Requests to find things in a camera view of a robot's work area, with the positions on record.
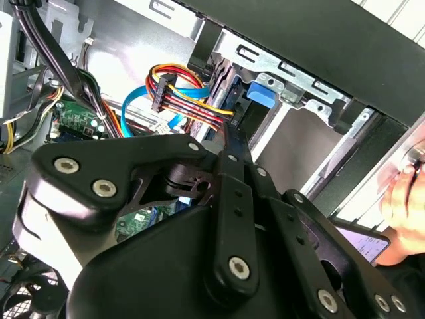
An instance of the white connector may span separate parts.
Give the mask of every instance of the white connector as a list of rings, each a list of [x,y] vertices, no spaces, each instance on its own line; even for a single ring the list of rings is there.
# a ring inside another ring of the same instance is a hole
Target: white connector
[[[94,39],[92,37],[87,37],[86,40],[84,40],[84,43],[87,43],[88,45],[93,45]]]

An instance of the articulated arm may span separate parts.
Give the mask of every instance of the articulated arm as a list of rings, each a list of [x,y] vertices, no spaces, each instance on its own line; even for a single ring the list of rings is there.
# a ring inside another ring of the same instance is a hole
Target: articulated arm
[[[281,197],[223,126],[35,152],[13,232],[62,275],[68,318],[411,318],[399,293],[297,191]],[[119,215],[193,206],[117,245]]]

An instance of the cooling fan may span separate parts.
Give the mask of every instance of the cooling fan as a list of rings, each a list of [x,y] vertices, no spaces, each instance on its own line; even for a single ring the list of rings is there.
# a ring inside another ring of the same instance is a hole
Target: cooling fan
[[[42,262],[20,270],[0,301],[2,319],[57,319],[68,291],[57,274]]]

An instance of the hand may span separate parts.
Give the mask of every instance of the hand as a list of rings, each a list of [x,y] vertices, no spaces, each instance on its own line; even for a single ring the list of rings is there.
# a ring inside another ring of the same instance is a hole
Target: hand
[[[425,165],[416,181],[416,170],[408,166],[390,184],[382,201],[382,215],[391,226],[384,234],[391,246],[377,259],[395,265],[408,255],[425,253]]]

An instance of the screw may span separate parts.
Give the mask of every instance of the screw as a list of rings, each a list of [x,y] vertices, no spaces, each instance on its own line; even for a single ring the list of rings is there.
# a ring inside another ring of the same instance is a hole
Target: screw
[[[327,311],[334,314],[338,311],[338,304],[335,298],[326,290],[321,289],[317,293],[320,303]]]
[[[232,257],[228,262],[231,273],[240,280],[246,280],[250,276],[250,267],[240,257]]]
[[[303,202],[304,202],[304,199],[303,199],[303,197],[302,197],[300,194],[295,194],[295,195],[294,195],[294,198],[295,198],[298,202],[300,202],[300,203],[303,203]]]
[[[396,305],[397,309],[404,313],[407,312],[406,306],[401,302],[399,297],[391,296],[391,300]]]
[[[238,159],[234,157],[232,154],[230,154],[228,158],[230,158],[232,161],[238,161]]]
[[[263,170],[261,167],[257,168],[257,172],[262,176],[262,177],[266,177],[267,176],[267,172],[265,170]]]
[[[189,147],[194,151],[199,151],[198,145],[196,145],[194,143],[189,143]]]
[[[54,161],[54,168],[63,174],[73,174],[80,170],[80,166],[71,158],[59,158]]]
[[[378,306],[384,310],[385,312],[390,312],[390,306],[388,305],[388,303],[385,301],[385,299],[381,296],[379,296],[378,294],[375,295],[375,301],[377,302]]]
[[[117,193],[117,187],[105,179],[99,179],[93,183],[93,192],[99,197],[113,197]]]

